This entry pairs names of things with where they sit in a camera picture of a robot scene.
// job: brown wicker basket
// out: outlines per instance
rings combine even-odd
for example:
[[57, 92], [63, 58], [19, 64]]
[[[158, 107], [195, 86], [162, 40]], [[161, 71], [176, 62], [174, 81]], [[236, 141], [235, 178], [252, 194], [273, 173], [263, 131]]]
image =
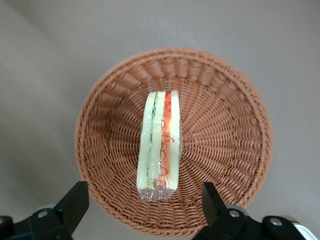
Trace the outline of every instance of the brown wicker basket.
[[[136, 188], [141, 122], [149, 92], [178, 90], [183, 152], [169, 200], [141, 200]], [[134, 55], [108, 71], [80, 111], [75, 151], [82, 178], [101, 207], [145, 234], [193, 236], [205, 224], [202, 184], [227, 204], [246, 207], [272, 154], [267, 111], [245, 75], [216, 56], [188, 48]]]

